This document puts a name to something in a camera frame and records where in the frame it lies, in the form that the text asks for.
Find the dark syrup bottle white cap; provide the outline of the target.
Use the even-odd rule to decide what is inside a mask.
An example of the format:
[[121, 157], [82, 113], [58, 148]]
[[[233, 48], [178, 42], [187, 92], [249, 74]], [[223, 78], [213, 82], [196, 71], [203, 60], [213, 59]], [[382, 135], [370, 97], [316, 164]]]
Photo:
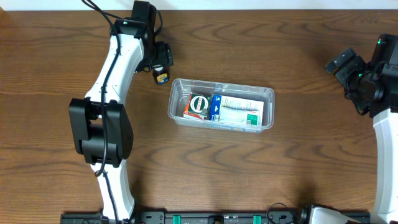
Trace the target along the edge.
[[169, 67], [158, 67], [152, 70], [152, 76], [156, 84], [161, 85], [169, 81]]

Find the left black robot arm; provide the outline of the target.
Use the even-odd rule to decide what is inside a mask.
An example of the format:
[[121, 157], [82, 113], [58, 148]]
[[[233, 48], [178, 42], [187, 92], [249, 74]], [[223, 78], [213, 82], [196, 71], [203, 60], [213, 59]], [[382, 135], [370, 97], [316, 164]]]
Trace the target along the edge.
[[94, 85], [82, 99], [69, 104], [75, 149], [92, 168], [101, 190], [98, 215], [62, 216], [63, 222], [130, 223], [134, 198], [129, 189], [127, 159], [134, 133], [125, 109], [135, 73], [151, 72], [156, 84], [167, 83], [174, 64], [170, 45], [155, 38], [161, 13], [147, 1], [135, 1], [129, 17], [109, 22], [110, 44]]

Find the green white medicine box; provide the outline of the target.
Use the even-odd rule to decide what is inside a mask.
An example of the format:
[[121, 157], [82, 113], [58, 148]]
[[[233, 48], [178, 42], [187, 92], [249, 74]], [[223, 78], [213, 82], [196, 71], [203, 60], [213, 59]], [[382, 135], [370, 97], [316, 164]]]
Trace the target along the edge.
[[232, 124], [257, 126], [260, 122], [260, 118], [261, 116], [258, 111], [222, 108], [220, 110], [219, 121]]

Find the red white medicine box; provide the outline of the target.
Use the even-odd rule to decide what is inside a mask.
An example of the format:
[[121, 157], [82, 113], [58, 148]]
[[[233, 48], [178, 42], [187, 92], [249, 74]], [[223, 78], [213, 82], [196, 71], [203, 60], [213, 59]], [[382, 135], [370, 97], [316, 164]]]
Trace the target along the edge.
[[200, 112], [197, 110], [197, 106], [195, 105], [200, 101], [201, 101], [201, 95], [192, 93], [189, 96], [188, 102], [183, 112], [183, 117], [192, 118], [192, 119], [203, 119], [203, 115], [200, 114]]

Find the blue white medicine box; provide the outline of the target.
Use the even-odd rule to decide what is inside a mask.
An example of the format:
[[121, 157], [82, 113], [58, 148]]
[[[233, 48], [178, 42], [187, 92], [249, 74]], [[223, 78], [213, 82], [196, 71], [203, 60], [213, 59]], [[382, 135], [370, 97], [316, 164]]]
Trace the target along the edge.
[[219, 116], [220, 116], [220, 110], [222, 108], [258, 111], [261, 118], [260, 118], [260, 122], [257, 126], [242, 125], [242, 124], [234, 124], [234, 125], [249, 126], [251, 128], [259, 127], [262, 125], [262, 116], [263, 116], [263, 112], [264, 112], [264, 103], [262, 101], [247, 100], [247, 99], [243, 99], [243, 98], [237, 98], [237, 97], [225, 96], [225, 95], [213, 95], [209, 120], [221, 122], [221, 121], [219, 121]]

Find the dark green square box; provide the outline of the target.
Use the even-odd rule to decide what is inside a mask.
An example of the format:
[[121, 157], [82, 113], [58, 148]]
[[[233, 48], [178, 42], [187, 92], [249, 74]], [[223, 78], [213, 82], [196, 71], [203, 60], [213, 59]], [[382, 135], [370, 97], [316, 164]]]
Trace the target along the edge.
[[211, 97], [201, 95], [201, 101], [195, 105], [197, 106], [197, 110], [200, 112], [200, 114], [203, 115], [203, 119], [207, 119], [209, 110], [211, 108]]

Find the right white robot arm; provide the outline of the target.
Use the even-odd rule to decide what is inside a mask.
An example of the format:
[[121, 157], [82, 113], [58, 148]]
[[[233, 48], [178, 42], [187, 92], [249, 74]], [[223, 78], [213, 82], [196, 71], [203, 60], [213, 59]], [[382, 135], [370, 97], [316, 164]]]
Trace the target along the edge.
[[397, 36], [381, 34], [365, 62], [346, 49], [325, 65], [344, 88], [358, 114], [373, 121], [377, 141], [377, 190], [368, 212], [341, 212], [326, 205], [306, 206], [297, 223], [397, 223]]

